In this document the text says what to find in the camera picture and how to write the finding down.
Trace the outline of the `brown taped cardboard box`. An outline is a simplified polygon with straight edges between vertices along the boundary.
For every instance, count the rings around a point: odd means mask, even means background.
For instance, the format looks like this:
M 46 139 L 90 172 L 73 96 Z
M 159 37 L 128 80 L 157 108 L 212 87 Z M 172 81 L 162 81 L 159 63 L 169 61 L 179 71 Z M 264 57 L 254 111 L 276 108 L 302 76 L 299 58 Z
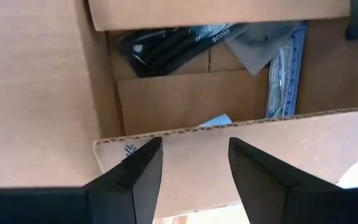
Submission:
M 0 0 L 0 187 L 83 185 L 125 148 L 163 138 L 156 217 L 237 218 L 230 137 L 331 183 L 358 162 L 351 0 Z M 217 46 L 167 77 L 137 78 L 113 49 L 132 30 L 305 20 L 294 118 L 266 119 L 269 71 Z M 232 124 L 201 128 L 227 114 Z

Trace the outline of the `grey antistatic bag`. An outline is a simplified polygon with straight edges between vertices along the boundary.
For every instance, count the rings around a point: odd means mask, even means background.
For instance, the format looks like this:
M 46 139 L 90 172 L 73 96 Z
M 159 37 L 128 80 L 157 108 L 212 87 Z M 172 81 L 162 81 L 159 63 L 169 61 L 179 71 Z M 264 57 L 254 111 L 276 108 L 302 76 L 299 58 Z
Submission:
M 248 23 L 226 45 L 248 72 L 256 75 L 301 25 L 300 21 Z

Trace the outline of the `clear packet with blue print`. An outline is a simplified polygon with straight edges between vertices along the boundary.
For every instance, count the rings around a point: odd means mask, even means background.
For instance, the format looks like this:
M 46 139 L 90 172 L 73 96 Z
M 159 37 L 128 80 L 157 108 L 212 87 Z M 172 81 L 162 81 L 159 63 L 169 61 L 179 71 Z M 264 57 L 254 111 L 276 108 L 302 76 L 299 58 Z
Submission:
M 282 118 L 296 114 L 307 28 L 304 22 L 295 28 L 270 61 L 265 112 L 268 118 Z

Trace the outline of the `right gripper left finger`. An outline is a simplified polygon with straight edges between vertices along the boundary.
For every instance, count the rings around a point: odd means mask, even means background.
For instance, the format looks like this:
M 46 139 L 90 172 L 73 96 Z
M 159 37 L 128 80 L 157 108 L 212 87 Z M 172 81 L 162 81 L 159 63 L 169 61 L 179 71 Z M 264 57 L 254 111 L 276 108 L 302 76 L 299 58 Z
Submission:
M 0 189 L 0 224 L 152 224 L 163 142 L 152 138 L 81 187 Z

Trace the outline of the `black plastic printed bag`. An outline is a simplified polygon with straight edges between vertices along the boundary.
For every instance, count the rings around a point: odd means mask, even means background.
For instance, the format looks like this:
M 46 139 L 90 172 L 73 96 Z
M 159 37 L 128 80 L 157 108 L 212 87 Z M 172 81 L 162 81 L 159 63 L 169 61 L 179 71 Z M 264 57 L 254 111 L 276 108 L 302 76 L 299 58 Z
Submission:
M 142 29 L 119 38 L 116 47 L 139 78 L 161 77 L 246 29 L 246 23 Z

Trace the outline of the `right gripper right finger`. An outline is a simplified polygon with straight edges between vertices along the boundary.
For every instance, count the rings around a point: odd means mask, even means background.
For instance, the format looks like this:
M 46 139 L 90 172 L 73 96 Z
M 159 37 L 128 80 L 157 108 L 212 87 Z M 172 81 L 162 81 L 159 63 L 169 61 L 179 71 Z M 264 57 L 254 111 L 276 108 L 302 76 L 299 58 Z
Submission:
M 339 187 L 235 137 L 228 159 L 250 224 L 358 224 L 358 187 Z

